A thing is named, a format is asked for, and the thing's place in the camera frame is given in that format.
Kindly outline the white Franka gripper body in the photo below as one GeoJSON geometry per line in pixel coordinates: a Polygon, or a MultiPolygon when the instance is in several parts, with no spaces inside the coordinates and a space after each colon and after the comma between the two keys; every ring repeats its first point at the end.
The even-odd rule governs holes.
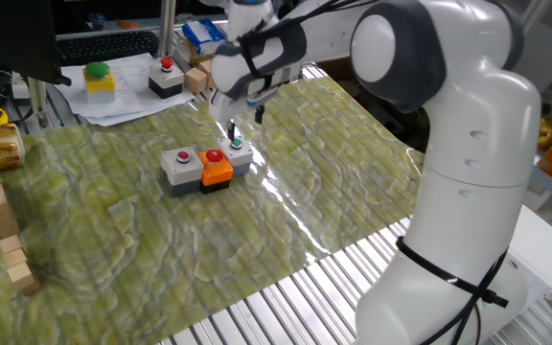
{"type": "Polygon", "coordinates": [[[294,74],[288,80],[281,81],[274,86],[268,87],[266,91],[242,95],[237,99],[232,99],[217,89],[213,92],[213,96],[209,102],[209,114],[214,121],[219,123],[233,120],[248,108],[257,108],[265,105],[270,99],[277,95],[282,86],[298,80],[299,74],[294,74]]]}

